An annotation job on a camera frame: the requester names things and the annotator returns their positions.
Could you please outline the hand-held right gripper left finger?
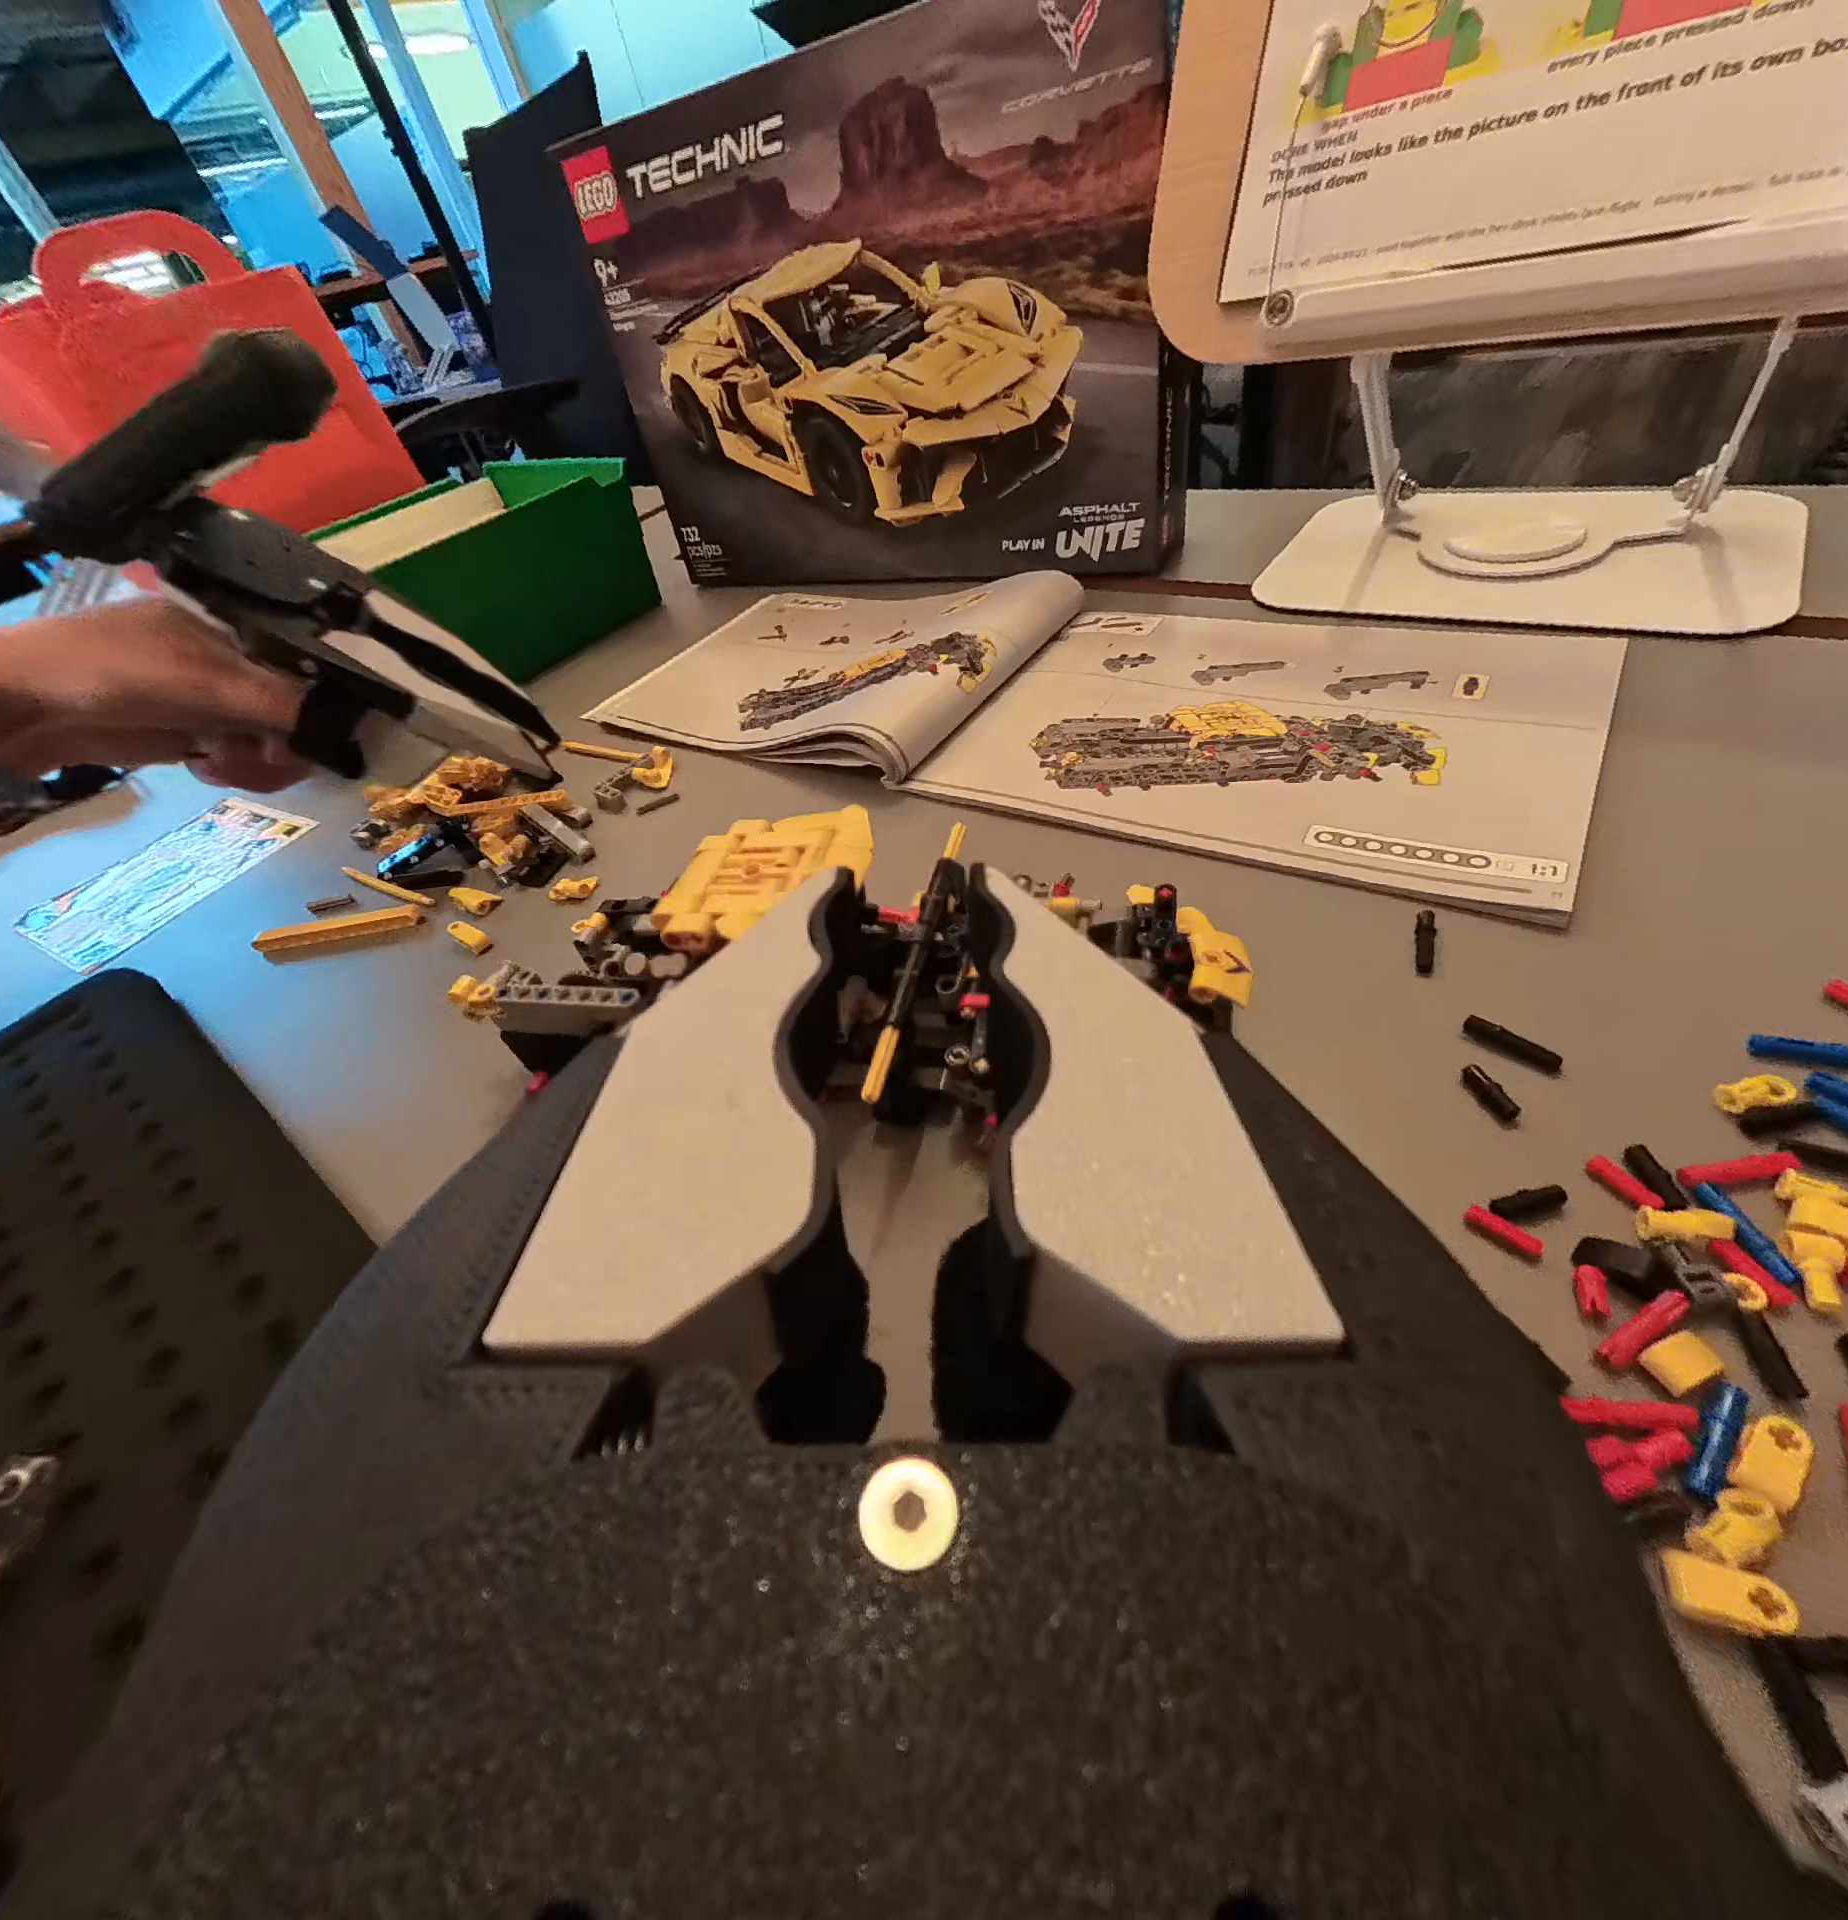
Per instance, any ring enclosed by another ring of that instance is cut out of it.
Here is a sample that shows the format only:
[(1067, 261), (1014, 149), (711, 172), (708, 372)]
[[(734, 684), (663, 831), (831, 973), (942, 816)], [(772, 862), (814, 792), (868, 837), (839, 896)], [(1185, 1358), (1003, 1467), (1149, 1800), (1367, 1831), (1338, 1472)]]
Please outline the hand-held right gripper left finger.
[(870, 1386), (825, 1090), (864, 886), (821, 870), (641, 1014), (483, 1324), (506, 1361)]

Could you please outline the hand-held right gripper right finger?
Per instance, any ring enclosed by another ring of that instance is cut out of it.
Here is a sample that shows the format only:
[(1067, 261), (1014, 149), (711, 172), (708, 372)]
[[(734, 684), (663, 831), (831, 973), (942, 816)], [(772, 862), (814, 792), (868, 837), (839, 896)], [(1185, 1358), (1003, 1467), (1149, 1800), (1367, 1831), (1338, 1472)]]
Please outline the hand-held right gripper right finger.
[(1012, 877), (978, 863), (1006, 1324), (1079, 1386), (1191, 1361), (1333, 1358), (1346, 1323), (1209, 1035)]

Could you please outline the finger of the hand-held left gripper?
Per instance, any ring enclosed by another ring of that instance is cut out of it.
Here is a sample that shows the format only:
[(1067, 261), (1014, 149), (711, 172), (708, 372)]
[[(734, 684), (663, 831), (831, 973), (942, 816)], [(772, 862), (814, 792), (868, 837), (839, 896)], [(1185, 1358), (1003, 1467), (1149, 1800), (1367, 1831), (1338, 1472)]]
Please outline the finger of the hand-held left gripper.
[(556, 774), (560, 734), (528, 699), (523, 718), (513, 718), (457, 693), (423, 693), (413, 697), (402, 726), (445, 753), (496, 759), (538, 785)]
[(363, 596), (361, 636), (402, 663), (412, 726), (435, 741), (557, 741), (549, 714), (500, 667), (397, 596)]

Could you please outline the pile of yellow bricks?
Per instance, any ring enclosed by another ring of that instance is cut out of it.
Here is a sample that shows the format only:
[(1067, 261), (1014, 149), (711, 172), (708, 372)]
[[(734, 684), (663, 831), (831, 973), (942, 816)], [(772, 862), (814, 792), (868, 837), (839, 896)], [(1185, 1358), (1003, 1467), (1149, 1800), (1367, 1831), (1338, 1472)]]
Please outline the pile of yellow bricks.
[(444, 758), (413, 781), (371, 781), (352, 829), (357, 858), (341, 872), (343, 886), (249, 947), (270, 964), (297, 964), (399, 943), (435, 923), (452, 943), (482, 957), (490, 949), (485, 922), (513, 895), (596, 907), (597, 814), (625, 801), (673, 801), (673, 759), (665, 750), (596, 741), (571, 750), (605, 769), (591, 805), (557, 774), (525, 776), (468, 753)]

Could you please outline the yellow black brick car model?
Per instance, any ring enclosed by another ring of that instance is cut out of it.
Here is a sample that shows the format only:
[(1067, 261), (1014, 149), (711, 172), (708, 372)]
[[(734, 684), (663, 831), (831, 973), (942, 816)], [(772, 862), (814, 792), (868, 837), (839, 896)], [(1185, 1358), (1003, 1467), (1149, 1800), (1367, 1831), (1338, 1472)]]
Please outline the yellow black brick car model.
[[(678, 878), (657, 896), (605, 900), (597, 878), (557, 878), (550, 900), (585, 905), (572, 923), (577, 971), (550, 980), (515, 961), (478, 978), (462, 976), (452, 1000), (468, 1019), (489, 1020), (506, 1046), (534, 1070), (534, 1090), (549, 1090), (550, 1076), (572, 1064), (592, 1041), (622, 1035), (633, 1017), (676, 997), (743, 934), (752, 931), (783, 902), (814, 877), (839, 870), (855, 881), (855, 931), (844, 951), (844, 980), (838, 992), (831, 1030), (838, 1066), (828, 1070), (821, 1098), (859, 1104), (889, 1127), (956, 1127), (971, 1151), (985, 1151), (1003, 1116), (1001, 1070), (995, 1049), (991, 988), (971, 947), (963, 905), (963, 826), (955, 826), (936, 877), (909, 905), (870, 900), (871, 829), (864, 807), (839, 807), (783, 820), (739, 820), (699, 839)], [(1185, 905), (1176, 883), (1130, 883), (1124, 905), (1079, 895), (1069, 873), (1057, 878), (1014, 877), (1014, 883), (1059, 923), (1082, 934), (1138, 985), (1183, 1014), (1201, 1033), (1229, 1035), (1232, 1014), (1250, 999), (1254, 964), (1235, 934), (1217, 929)], [(864, 1093), (871, 1056), (895, 1038), (895, 1064), (885, 1068), (879, 1093)], [(1215, 1090), (1194, 1090), (1188, 1054), (1174, 1049), (1163, 1084), (1165, 1124), (1150, 1134), (1210, 1154), (1235, 1154), (1229, 1130), (1247, 1145), (1247, 1130)], [(636, 1093), (611, 1096), (585, 1116), (584, 1151), (572, 1151), (569, 1173), (584, 1168), (604, 1185), (604, 1170), (650, 1173), (661, 1144), (683, 1144), (642, 1124)]]

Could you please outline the grey desk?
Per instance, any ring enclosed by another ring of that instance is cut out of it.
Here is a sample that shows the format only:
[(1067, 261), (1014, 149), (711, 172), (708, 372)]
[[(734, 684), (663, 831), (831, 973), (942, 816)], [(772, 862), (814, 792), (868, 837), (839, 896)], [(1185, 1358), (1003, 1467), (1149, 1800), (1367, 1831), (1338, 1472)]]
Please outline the grey desk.
[(452, 1177), (274, 1381), (0, 1914), (1848, 1914), (1460, 1225), (1686, 1154), (1848, 973), (1848, 644), (1630, 644), (1569, 929), (1442, 902), (1433, 978), (1417, 900), (971, 821), (970, 872), (1245, 943), (1205, 1043), (1333, 1358), (1067, 1385), (1001, 1312), (995, 1140), (828, 1098), (868, 1389), (489, 1358), (627, 1027), (525, 1096), (413, 947), (198, 949), (343, 1193)]

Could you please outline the person's left hand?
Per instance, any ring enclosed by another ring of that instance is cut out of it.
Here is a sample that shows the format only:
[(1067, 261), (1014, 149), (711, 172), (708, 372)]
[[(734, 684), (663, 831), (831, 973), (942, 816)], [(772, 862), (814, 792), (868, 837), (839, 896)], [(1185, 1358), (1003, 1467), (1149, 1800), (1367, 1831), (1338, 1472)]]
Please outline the person's left hand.
[(288, 748), (301, 684), (161, 597), (0, 626), (0, 781), (76, 764), (180, 764), (280, 792), (308, 774)]

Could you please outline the red felt bag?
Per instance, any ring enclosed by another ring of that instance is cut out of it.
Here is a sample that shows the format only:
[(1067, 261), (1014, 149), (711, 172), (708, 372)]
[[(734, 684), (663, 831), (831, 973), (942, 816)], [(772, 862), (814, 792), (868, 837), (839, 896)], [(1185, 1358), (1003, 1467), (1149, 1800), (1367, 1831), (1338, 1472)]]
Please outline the red felt bag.
[(161, 210), (52, 232), (41, 292), (0, 307), (0, 426), (54, 464), (122, 430), (137, 458), (211, 477), (211, 495), (320, 533), (422, 474), (308, 282), (246, 268)]

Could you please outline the green plastic bin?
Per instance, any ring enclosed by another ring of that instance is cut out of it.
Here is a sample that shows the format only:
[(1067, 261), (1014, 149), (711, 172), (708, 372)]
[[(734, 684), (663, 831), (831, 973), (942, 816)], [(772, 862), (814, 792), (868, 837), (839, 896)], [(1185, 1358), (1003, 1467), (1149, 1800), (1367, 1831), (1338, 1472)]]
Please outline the green plastic bin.
[(504, 519), (371, 573), (515, 684), (661, 606), (633, 485), (617, 458), (483, 471)]

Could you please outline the white paper stack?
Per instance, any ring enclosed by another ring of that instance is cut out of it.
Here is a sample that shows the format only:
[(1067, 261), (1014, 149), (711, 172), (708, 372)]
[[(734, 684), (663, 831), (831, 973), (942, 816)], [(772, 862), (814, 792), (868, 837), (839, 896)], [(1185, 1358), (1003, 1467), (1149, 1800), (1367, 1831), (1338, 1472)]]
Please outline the white paper stack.
[(388, 565), (494, 524), (504, 514), (504, 495), (489, 475), (474, 484), (448, 481), (391, 500), (377, 514), (333, 524), (315, 533), (311, 540), (347, 565), (384, 573)]

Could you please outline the colourful sticker sheet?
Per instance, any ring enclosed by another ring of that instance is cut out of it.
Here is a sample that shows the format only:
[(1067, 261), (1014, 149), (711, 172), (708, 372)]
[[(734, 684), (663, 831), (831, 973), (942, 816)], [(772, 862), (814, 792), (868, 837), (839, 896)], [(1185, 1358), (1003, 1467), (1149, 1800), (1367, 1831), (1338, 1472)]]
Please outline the colourful sticker sheet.
[(77, 976), (105, 971), (315, 829), (311, 816), (270, 801), (221, 796), (92, 878), (26, 908), (16, 934)]

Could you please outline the black office chair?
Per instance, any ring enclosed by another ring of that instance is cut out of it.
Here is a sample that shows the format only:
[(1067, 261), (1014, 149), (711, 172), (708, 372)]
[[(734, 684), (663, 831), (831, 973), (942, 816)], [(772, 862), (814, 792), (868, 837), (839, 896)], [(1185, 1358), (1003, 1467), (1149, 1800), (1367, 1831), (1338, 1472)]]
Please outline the black office chair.
[(617, 458), (633, 485), (650, 458), (614, 352), (592, 253), (554, 146), (597, 130), (589, 53), (521, 110), (467, 135), (483, 223), (499, 385), (413, 413), (402, 439), (427, 481), (530, 461)]

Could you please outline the open instruction booklet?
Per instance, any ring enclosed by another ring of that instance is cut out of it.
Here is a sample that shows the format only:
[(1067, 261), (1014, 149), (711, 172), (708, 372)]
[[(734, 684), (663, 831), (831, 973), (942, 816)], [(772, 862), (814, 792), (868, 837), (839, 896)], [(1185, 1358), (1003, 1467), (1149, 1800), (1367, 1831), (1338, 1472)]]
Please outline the open instruction booklet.
[(1089, 609), (1062, 573), (778, 590), (585, 718), (1567, 927), (1630, 638)]

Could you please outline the pile of small coloured pins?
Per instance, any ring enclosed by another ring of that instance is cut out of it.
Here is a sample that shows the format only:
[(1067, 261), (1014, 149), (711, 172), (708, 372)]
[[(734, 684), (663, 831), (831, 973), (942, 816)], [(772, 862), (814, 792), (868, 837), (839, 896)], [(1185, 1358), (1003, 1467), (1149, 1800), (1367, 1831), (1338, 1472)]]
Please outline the pile of small coloured pins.
[(1684, 1649), (1738, 1670), (1794, 1827), (1848, 1879), (1848, 980), (1750, 1033), (1706, 1154), (1468, 1181), (1465, 1251), (1565, 1335), (1561, 1418)]

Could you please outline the printed instruction sheet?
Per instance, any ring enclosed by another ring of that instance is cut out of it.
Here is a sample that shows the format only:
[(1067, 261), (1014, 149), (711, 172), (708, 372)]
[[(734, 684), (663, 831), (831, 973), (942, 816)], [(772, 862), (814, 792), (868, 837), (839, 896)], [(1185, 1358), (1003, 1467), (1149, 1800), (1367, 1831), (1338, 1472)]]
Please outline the printed instruction sheet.
[(1281, 2), (1221, 301), (1848, 207), (1848, 2)]

